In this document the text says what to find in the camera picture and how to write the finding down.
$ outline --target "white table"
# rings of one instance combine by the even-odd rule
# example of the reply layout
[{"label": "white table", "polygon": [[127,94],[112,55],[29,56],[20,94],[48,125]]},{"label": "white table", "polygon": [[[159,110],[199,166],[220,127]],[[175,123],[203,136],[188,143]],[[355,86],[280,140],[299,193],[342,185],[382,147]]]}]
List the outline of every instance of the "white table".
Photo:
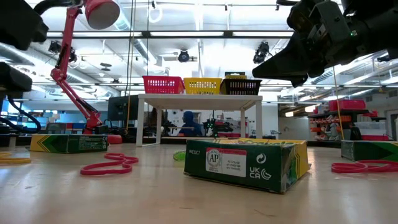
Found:
[{"label": "white table", "polygon": [[[262,96],[238,95],[180,95],[180,94],[138,94],[137,143],[142,145],[144,129],[144,104],[152,105],[157,113],[156,143],[160,144],[162,110],[229,110],[241,112],[241,127],[245,127],[244,113],[256,106],[256,136],[262,138]],[[241,128],[241,137],[246,136],[246,129]]]}]

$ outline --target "black basket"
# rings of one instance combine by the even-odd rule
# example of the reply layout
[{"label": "black basket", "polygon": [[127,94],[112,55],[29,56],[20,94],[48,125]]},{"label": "black basket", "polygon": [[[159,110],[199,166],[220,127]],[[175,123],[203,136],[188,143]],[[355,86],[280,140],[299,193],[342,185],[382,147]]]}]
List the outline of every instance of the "black basket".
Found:
[{"label": "black basket", "polygon": [[224,79],[220,94],[224,95],[258,95],[262,80]]}]

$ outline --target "lamp head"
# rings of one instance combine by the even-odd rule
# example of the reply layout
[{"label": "lamp head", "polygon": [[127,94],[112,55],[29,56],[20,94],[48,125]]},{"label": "lamp head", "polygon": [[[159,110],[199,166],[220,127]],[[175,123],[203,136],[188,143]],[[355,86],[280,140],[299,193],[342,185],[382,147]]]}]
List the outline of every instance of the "lamp head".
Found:
[{"label": "lamp head", "polygon": [[85,0],[85,14],[88,25],[100,30],[116,22],[120,15],[120,8],[112,0]]}]

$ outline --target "green object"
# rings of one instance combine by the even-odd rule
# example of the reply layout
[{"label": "green object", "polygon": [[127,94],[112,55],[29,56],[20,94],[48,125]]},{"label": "green object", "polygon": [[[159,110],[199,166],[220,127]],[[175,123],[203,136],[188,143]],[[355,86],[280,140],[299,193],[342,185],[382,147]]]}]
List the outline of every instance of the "green object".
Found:
[{"label": "green object", "polygon": [[52,153],[101,152],[108,150],[107,135],[33,134],[30,151]]},{"label": "green object", "polygon": [[175,161],[184,161],[185,160],[185,150],[175,152],[173,155],[173,159]]},{"label": "green object", "polygon": [[309,170],[307,142],[266,139],[187,141],[186,175],[285,193]]},{"label": "green object", "polygon": [[398,161],[398,142],[342,141],[341,156],[351,161],[368,159]]}]

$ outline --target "computer monitor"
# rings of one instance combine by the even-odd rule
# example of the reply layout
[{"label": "computer monitor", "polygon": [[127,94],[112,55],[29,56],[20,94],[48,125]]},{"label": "computer monitor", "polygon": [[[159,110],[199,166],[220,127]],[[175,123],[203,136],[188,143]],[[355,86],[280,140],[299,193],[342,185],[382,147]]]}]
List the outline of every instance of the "computer monitor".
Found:
[{"label": "computer monitor", "polygon": [[[110,97],[108,101],[108,119],[125,121],[127,118],[128,96]],[[130,96],[129,120],[138,118],[138,95]]]}]

